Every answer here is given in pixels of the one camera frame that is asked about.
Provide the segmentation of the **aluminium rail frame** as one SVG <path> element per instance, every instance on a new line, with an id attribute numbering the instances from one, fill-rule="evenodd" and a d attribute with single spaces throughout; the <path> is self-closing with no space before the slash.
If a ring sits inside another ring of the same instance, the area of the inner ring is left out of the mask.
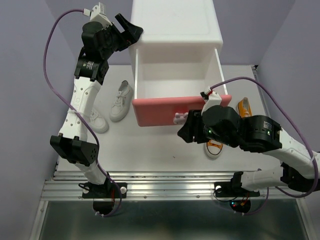
<path id="1" fill-rule="evenodd" d="M 44 183 L 32 240 L 316 240 L 316 228 L 302 198 L 277 189 L 261 190 L 251 200 L 262 211 L 240 216 L 213 196 L 216 182 L 234 172 L 272 169 L 270 156 L 226 147 L 218 159 L 202 145 L 185 144 L 177 128 L 139 127 L 130 112 L 101 135 L 101 164 L 117 182 L 127 183 L 127 197 L 114 217 L 95 216 L 93 201 L 82 198 L 85 181 L 60 159 Z"/>

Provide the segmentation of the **white sneaker near cabinet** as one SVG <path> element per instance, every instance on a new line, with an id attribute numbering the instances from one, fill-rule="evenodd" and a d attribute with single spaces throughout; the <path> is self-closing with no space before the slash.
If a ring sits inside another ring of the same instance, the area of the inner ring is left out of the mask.
<path id="1" fill-rule="evenodd" d="M 119 122 L 126 117 L 130 109 L 133 93 L 134 91 L 128 81 L 122 81 L 110 110 L 109 116 L 112 122 Z"/>

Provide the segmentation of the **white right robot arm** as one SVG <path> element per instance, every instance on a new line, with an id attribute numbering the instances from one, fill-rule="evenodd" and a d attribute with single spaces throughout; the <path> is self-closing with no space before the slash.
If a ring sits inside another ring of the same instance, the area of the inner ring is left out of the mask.
<path id="1" fill-rule="evenodd" d="M 235 172 L 229 182 L 218 183 L 220 197 L 243 196 L 270 187 L 288 187 L 303 196 L 320 189 L 318 154 L 268 116 L 242 118 L 233 108 L 220 105 L 206 111 L 190 110 L 177 135 L 186 143 L 213 140 L 279 160 L 280 165 L 273 169 Z"/>

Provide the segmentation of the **white shoe cabinet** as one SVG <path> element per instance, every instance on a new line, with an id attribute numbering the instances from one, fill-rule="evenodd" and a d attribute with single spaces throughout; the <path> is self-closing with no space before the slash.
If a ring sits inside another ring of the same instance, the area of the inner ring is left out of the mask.
<path id="1" fill-rule="evenodd" d="M 136 83 L 224 80 L 223 38 L 213 1 L 134 0 L 130 21 L 143 28 L 129 49 Z"/>

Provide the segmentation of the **white sneaker near arm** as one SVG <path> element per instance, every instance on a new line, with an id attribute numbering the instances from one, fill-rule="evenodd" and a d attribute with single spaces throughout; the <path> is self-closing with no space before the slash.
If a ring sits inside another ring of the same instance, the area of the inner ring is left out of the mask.
<path id="1" fill-rule="evenodd" d="M 95 133 L 98 134 L 103 134 L 109 130 L 109 124 L 107 120 L 95 107 L 93 107 L 91 110 L 88 125 Z"/>

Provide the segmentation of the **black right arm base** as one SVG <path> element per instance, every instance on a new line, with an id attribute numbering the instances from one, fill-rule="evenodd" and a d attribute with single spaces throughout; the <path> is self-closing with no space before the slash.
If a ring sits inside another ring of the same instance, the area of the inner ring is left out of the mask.
<path id="1" fill-rule="evenodd" d="M 220 203 L 227 203 L 230 208 L 242 215 L 248 215 L 251 210 L 251 198 L 259 197 L 259 191 L 248 191 L 245 189 L 234 190 L 227 181 L 214 184 L 213 197 Z"/>

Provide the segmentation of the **pink bunny knob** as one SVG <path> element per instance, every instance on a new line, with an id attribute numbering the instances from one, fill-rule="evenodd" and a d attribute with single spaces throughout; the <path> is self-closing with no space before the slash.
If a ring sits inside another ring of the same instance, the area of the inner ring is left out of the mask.
<path id="1" fill-rule="evenodd" d="M 187 121 L 188 118 L 188 113 L 178 113 L 176 112 L 173 118 L 173 123 L 175 125 L 184 125 L 185 122 Z"/>

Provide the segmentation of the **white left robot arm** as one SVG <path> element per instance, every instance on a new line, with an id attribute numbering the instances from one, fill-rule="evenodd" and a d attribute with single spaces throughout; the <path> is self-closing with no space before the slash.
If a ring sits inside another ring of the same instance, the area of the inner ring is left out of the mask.
<path id="1" fill-rule="evenodd" d="M 58 135 L 50 138 L 50 145 L 58 155 L 78 167 L 100 197 L 111 193 L 111 184 L 98 162 L 99 143 L 87 141 L 90 114 L 109 69 L 108 59 L 135 44 L 143 33 L 143 28 L 130 23 L 122 14 L 117 14 L 115 19 L 123 31 L 113 23 L 102 24 L 98 20 L 82 27 L 83 46 L 74 71 L 69 109 Z"/>

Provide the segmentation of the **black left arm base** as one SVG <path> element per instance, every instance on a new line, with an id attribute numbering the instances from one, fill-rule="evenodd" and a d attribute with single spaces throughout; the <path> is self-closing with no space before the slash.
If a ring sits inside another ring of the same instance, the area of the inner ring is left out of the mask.
<path id="1" fill-rule="evenodd" d="M 120 182 L 118 187 L 106 180 L 104 184 L 96 185 L 90 182 L 79 183 L 82 198 L 93 200 L 92 208 L 96 216 L 106 218 L 116 214 L 122 200 L 127 197 L 128 184 Z"/>

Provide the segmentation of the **orange sneaker one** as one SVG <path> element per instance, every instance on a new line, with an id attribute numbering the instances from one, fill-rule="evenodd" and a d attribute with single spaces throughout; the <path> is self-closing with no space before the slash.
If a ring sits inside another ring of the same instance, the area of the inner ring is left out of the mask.
<path id="1" fill-rule="evenodd" d="M 247 97 L 238 102 L 236 109 L 241 118 L 252 116 L 251 106 Z"/>
<path id="2" fill-rule="evenodd" d="M 224 145 L 220 142 L 214 141 L 214 140 L 209 140 L 205 145 L 204 145 L 204 150 L 206 155 L 210 159 L 217 159 L 220 154 L 222 153 Z"/>

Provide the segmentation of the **dark pink drawer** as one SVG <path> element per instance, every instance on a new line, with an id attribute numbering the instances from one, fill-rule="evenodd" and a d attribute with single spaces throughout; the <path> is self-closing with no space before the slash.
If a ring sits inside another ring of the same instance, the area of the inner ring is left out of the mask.
<path id="1" fill-rule="evenodd" d="M 215 48 L 137 49 L 133 60 L 132 106 L 140 127 L 177 125 L 177 113 L 202 109 L 201 92 L 224 81 Z"/>

